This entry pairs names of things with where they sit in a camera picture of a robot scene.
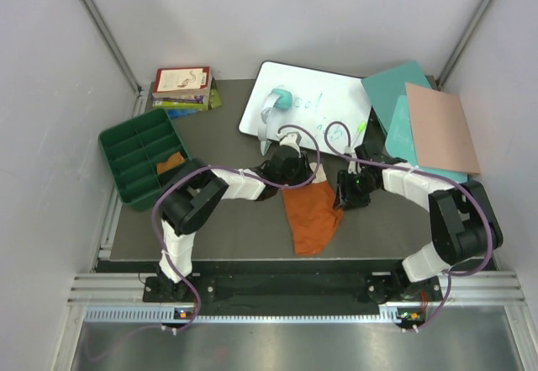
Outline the mustard brown underwear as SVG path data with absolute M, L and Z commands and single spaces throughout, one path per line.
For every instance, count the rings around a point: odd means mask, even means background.
M 158 175 L 161 175 L 165 172 L 172 170 L 175 167 L 181 166 L 185 161 L 186 159 L 181 152 L 175 152 L 171 154 L 165 161 L 159 162 L 156 165 L 156 173 Z

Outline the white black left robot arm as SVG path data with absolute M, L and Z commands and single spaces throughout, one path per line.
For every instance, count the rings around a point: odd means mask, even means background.
M 173 171 L 154 207 L 153 221 L 161 222 L 162 249 L 157 277 L 170 299 L 190 293 L 194 238 L 223 200 L 253 202 L 273 197 L 279 189 L 294 189 L 315 179 L 320 162 L 291 145 L 279 146 L 256 167 L 232 169 L 210 166 L 199 158 L 182 163 Z

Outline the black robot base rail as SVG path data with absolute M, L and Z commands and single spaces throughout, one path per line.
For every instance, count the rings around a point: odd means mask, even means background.
M 412 284 L 396 259 L 196 260 L 186 283 L 145 281 L 146 303 L 200 304 L 201 315 L 376 315 L 441 300 L 439 279 Z

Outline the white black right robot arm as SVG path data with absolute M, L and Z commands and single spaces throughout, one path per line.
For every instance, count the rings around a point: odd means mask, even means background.
M 417 204 L 430 216 L 432 241 L 390 273 L 393 292 L 400 299 L 413 299 L 423 282 L 472 257 L 489 259 L 503 245 L 503 233 L 481 183 L 456 183 L 361 146 L 347 146 L 344 156 L 350 161 L 338 172 L 337 209 L 364 208 L 373 192 L 383 190 Z

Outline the orange underwear white waistband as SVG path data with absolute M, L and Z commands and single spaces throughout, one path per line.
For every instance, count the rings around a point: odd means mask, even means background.
M 342 209 L 334 207 L 335 191 L 323 165 L 319 166 L 313 182 L 301 188 L 284 189 L 282 198 L 294 253 L 320 254 L 329 245 L 344 215 Z

